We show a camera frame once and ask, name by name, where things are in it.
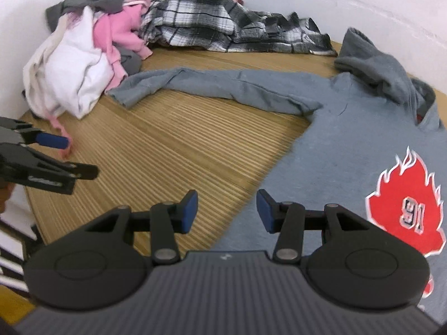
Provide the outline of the grey hoodie red print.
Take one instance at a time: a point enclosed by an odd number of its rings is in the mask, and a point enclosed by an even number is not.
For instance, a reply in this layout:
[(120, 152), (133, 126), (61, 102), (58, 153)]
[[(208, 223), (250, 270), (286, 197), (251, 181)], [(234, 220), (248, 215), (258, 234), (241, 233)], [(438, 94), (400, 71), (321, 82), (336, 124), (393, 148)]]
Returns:
[(309, 209), (338, 203), (417, 248), (430, 264), (420, 306), (446, 321), (446, 127), (433, 89), (349, 29), (337, 74), (152, 70), (111, 96), (132, 107), (160, 89), (225, 98), (310, 125), (261, 187)]

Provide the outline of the white garment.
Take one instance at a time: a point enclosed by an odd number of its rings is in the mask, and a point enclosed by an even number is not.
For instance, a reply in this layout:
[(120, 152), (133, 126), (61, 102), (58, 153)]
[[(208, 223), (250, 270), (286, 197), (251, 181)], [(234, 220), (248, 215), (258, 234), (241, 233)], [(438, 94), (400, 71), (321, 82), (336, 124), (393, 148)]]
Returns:
[(94, 13), (68, 13), (23, 69), (27, 103), (36, 116), (52, 119), (89, 114), (113, 76), (105, 53), (94, 46)]

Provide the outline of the pink garment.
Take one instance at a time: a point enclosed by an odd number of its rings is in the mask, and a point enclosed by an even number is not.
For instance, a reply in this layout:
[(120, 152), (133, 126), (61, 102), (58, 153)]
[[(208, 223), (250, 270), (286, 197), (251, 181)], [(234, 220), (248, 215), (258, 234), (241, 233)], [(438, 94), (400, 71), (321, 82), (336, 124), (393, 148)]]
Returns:
[(63, 135), (58, 122), (62, 113), (78, 119), (88, 115), (102, 94), (116, 88), (129, 76), (120, 48), (144, 60), (151, 50), (136, 34), (147, 0), (118, 0), (106, 6), (77, 4), (59, 17), (48, 38), (42, 116)]

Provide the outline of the dark grey garment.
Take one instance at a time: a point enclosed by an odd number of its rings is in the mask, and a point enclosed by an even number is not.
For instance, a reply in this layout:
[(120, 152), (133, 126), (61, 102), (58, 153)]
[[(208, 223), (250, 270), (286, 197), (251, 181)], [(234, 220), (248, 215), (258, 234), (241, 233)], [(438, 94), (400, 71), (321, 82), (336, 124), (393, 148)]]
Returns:
[(89, 7), (99, 13), (94, 23), (94, 45), (107, 55), (114, 77), (122, 80), (139, 72), (142, 61), (151, 50), (138, 37), (142, 15), (149, 9), (150, 0), (64, 0), (46, 9), (46, 23), (55, 31), (59, 18), (78, 13)]

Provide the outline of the black white plaid shirt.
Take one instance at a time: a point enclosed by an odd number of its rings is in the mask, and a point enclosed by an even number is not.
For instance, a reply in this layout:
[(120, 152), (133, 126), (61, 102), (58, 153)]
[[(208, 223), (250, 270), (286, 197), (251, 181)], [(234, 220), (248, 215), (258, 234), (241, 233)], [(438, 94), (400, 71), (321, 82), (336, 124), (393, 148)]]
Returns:
[(223, 53), (337, 55), (330, 37), (311, 18), (252, 11), (238, 0), (152, 0), (139, 37), (147, 46)]

